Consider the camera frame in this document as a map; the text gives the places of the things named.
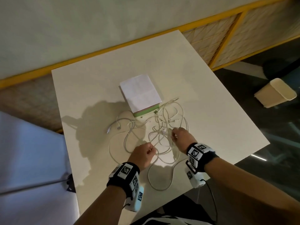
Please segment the wastebasket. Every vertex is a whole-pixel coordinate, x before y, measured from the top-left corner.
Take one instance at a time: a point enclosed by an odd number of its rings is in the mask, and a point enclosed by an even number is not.
[[[296,92],[282,79],[275,78],[254,94],[265,108],[278,105],[297,97]]]

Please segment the floor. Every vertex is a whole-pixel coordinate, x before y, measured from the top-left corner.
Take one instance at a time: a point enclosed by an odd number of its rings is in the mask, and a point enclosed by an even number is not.
[[[267,109],[253,95],[268,83],[260,72],[265,61],[276,58],[291,63],[300,57],[299,50],[300,39],[297,39],[243,60],[256,65],[253,66],[254,74],[253,72],[249,74],[249,70],[246,69],[238,70],[243,65],[247,66],[243,63],[237,64],[234,68],[215,71],[215,75],[270,142],[268,146],[254,154],[259,158],[249,156],[236,166],[263,178],[298,201],[300,201],[300,99],[295,98]],[[218,224],[250,224],[221,196],[213,180],[209,180],[208,183],[217,203]],[[201,204],[211,218],[215,219],[215,209],[206,186],[193,189],[186,195]]]

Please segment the wrist strap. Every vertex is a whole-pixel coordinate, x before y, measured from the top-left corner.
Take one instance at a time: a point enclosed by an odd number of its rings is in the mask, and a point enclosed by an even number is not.
[[[187,148],[187,159],[198,172],[205,172],[204,166],[216,157],[215,151],[202,143],[192,143]]]
[[[114,185],[121,187],[126,193],[126,198],[135,197],[135,189],[139,188],[140,169],[132,162],[124,162],[119,164],[109,175],[106,186]]]

